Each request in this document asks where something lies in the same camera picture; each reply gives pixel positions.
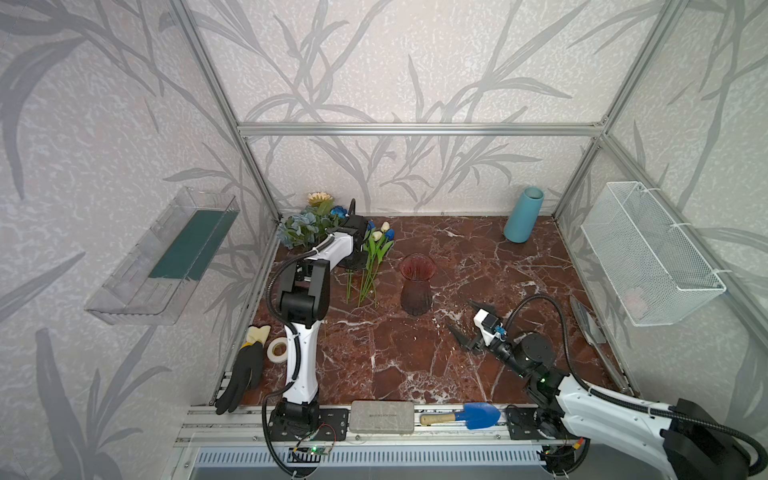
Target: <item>blue flower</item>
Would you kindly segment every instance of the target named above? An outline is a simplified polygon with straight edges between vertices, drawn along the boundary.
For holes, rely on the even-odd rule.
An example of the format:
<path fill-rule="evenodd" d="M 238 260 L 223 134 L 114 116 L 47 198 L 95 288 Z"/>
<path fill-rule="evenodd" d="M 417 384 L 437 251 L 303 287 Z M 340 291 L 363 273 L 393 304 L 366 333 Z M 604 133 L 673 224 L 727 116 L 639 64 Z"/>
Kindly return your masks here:
<path fill-rule="evenodd" d="M 344 218 L 346 217 L 346 208 L 342 207 L 341 205 L 336 205 L 333 209 L 331 209 L 331 215 Z"/>

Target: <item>red marble surface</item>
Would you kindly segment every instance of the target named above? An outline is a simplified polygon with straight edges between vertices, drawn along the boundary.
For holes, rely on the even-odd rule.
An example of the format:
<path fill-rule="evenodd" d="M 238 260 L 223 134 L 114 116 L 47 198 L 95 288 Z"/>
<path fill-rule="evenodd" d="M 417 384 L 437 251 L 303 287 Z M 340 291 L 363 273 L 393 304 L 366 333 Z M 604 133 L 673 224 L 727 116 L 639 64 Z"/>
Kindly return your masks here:
<path fill-rule="evenodd" d="M 461 350 L 446 324 L 456 324 L 472 338 L 474 311 L 467 300 L 492 303 L 507 316 L 532 293 L 547 293 L 561 304 L 579 374 L 589 382 L 615 388 L 573 317 L 571 294 L 590 304 L 550 217 L 539 217 L 531 238 L 523 244 L 504 238 L 505 217 L 393 217 L 374 222 L 380 225 L 384 220 L 396 230 L 396 242 L 377 280 L 379 305 L 366 299 L 357 306 L 360 273 L 354 276 L 353 299 L 347 303 L 346 274 L 339 268 L 333 271 L 331 307 L 320 328 L 317 349 L 322 404 L 358 399 L 529 403 L 522 391 L 523 379 L 490 353 Z M 400 309 L 403 278 L 396 267 L 405 255 L 417 252 L 428 254 L 438 270 L 431 281 L 432 310 L 412 317 Z M 281 247 L 277 260 L 285 256 Z M 285 336 L 263 300 L 253 324 L 271 325 L 270 341 Z M 529 303 L 510 337 L 530 331 L 551 340 L 558 352 L 557 365 L 567 369 L 560 321 L 549 303 Z M 261 384 L 246 394 L 243 404 L 259 404 L 265 392 L 285 384 L 285 377 L 285 363 L 274 365 L 265 359 Z"/>

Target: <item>wall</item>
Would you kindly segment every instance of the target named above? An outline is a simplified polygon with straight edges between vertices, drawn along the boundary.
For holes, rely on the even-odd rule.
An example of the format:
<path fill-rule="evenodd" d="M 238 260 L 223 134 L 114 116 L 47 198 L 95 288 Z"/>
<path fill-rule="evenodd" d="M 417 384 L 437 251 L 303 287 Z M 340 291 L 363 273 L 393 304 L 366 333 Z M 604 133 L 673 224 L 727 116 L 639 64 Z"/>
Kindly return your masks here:
<path fill-rule="evenodd" d="M 189 4 L 240 122 L 453 123 L 599 121 L 662 1 Z M 421 214 L 508 213 L 529 184 L 550 213 L 586 143 L 251 138 L 284 211 L 328 190 Z"/>
<path fill-rule="evenodd" d="M 611 132 L 766 305 L 768 2 L 691 2 Z M 635 327 L 579 229 L 606 181 L 598 156 L 561 218 L 617 354 L 646 398 L 700 403 L 768 444 L 768 354 L 722 299 L 672 326 Z M 768 478 L 763 473 L 761 478 Z"/>
<path fill-rule="evenodd" d="M 164 2 L 0 4 L 0 477 L 156 478 L 273 229 Z M 175 326 L 83 309 L 178 189 L 240 215 Z"/>

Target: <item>metal mesh basket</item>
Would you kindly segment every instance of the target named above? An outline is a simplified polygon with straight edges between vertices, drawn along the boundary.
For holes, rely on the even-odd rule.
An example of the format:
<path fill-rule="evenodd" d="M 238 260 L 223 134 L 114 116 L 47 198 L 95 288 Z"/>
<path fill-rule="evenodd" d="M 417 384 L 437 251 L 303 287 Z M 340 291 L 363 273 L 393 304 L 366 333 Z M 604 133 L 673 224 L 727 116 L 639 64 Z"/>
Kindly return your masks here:
<path fill-rule="evenodd" d="M 636 326 L 677 323 L 725 291 L 640 182 L 607 183 L 581 229 Z"/>

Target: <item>clear plastic shelf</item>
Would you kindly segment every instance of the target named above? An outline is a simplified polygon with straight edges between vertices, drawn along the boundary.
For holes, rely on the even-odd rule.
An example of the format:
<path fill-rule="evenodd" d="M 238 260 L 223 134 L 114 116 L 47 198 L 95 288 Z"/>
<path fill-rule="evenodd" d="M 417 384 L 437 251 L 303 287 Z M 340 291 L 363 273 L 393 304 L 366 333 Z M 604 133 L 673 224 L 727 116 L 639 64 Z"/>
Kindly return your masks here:
<path fill-rule="evenodd" d="M 183 187 L 86 311 L 111 325 L 173 325 L 239 212 L 232 194 Z"/>

